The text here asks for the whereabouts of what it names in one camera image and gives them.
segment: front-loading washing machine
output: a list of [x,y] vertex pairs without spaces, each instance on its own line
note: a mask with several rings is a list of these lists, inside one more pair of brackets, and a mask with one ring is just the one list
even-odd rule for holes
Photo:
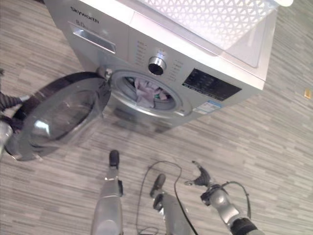
[[[101,67],[111,77],[108,106],[132,121],[178,126],[241,102],[264,86],[276,10],[221,49],[143,0],[45,3],[83,68]],[[150,103],[142,105],[136,80],[154,84],[165,99],[150,95]]]
[[119,118],[171,128],[263,89],[275,29],[272,10],[221,48],[142,0],[45,0],[83,68],[35,93],[15,113],[7,145],[19,160],[84,133],[106,106]]

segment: open washer door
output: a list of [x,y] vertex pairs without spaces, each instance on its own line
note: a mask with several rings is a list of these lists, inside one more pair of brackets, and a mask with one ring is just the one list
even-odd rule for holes
[[28,161],[80,138],[102,116],[110,84],[94,72],[74,73],[48,84],[23,103],[13,120],[21,123],[6,150]]

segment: laminate floor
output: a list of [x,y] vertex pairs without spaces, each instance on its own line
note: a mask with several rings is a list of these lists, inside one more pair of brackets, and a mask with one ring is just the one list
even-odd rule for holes
[[[10,95],[35,92],[65,74],[81,71],[77,58],[55,27],[46,7],[32,0],[0,1],[1,89]],[[135,235],[135,209],[148,166],[169,160],[183,167],[178,193],[201,235],[225,235],[226,228],[199,196],[187,187],[203,164],[221,183],[246,186],[252,219],[267,235],[313,234],[313,2],[294,1],[280,8],[264,91],[165,133],[130,131],[103,122],[80,146],[62,148],[42,161],[16,162],[5,154],[0,165],[1,235],[87,235],[108,154],[121,154],[120,178],[124,232]],[[156,226],[162,217],[152,209],[148,192],[159,172],[173,193],[178,170],[159,165],[148,175],[140,207],[139,228]],[[243,192],[228,190],[246,210]]]

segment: white laundry basket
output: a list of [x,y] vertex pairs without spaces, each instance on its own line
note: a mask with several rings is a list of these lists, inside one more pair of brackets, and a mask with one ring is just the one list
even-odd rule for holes
[[139,1],[222,49],[279,6],[279,0]]

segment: robotic hand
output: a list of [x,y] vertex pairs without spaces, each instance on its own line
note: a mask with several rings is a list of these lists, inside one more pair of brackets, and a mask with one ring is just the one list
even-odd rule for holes
[[192,161],[201,172],[195,179],[186,181],[186,185],[206,186],[207,190],[201,195],[201,200],[207,206],[212,205],[219,213],[220,218],[233,235],[265,235],[251,222],[250,216],[243,214],[234,204],[231,203],[224,185],[219,185],[209,173],[196,161]]

